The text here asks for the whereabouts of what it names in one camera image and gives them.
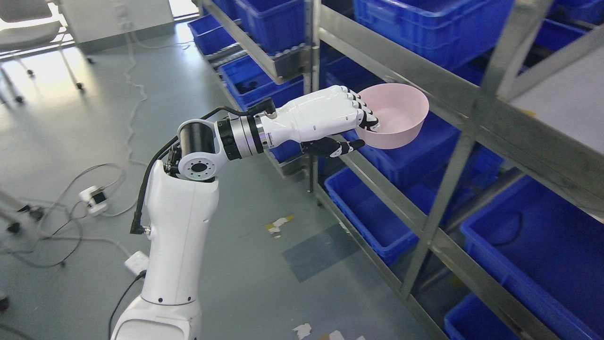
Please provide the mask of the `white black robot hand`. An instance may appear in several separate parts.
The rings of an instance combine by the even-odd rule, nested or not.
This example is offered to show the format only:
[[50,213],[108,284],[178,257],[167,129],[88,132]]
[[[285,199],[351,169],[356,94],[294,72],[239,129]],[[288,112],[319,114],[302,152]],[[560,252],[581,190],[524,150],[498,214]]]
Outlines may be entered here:
[[379,119],[361,99],[345,86],[333,85],[303,95],[276,109],[272,118],[259,118],[261,141],[276,148],[287,141],[300,144],[304,153],[337,158],[362,148],[363,140],[339,142],[332,135],[361,128],[376,132]]

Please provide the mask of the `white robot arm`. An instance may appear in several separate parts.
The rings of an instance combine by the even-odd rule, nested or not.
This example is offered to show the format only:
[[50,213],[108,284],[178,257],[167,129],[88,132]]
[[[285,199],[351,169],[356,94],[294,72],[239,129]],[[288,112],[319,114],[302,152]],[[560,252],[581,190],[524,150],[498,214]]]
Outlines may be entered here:
[[132,234],[151,241],[149,262],[136,271],[142,292],[109,322],[110,340],[198,340],[203,248],[219,201],[218,172],[228,161],[263,153],[269,138],[267,98],[246,111],[217,108],[182,123],[145,170]]

